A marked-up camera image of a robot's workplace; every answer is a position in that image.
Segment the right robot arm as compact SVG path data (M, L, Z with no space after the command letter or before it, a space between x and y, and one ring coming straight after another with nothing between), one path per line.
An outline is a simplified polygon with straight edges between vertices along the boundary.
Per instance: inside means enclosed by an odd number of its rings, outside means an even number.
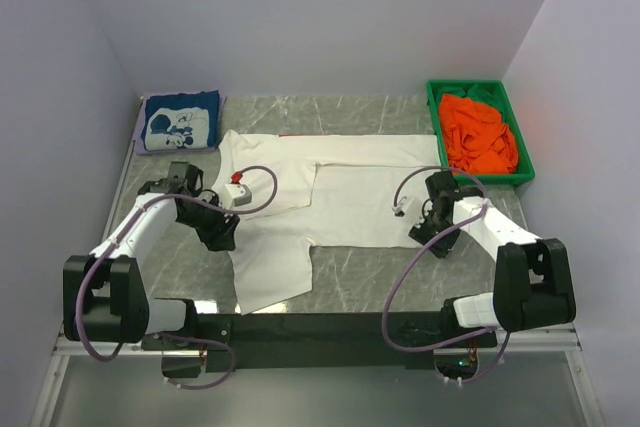
M438 258L466 233L495 263L493 290L448 299L447 326L519 332L571 323L577 313L569 258L558 239L543 239L498 210L479 187L461 186L447 171L425 180L428 209L409 231Z

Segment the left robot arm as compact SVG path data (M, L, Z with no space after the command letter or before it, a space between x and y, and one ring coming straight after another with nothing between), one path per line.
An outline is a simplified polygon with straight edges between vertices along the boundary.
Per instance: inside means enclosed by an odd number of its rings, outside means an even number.
M152 298L141 267L174 223L194 229L208 250L232 251L239 217L220 210L215 193L201 198L203 171L173 162L167 175L145 182L134 207L114 232L86 255L63 267L63 330L71 341L137 343L161 332L197 329L195 303Z

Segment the white t-shirt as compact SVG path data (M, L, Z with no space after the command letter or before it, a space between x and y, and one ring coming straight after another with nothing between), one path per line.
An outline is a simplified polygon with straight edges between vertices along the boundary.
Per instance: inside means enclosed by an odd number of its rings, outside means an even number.
M312 288L310 250L414 248L395 192L425 194L414 170L440 162L433 135L278 136L229 130L216 187L235 172L261 211L242 216L230 258L239 309L249 314Z

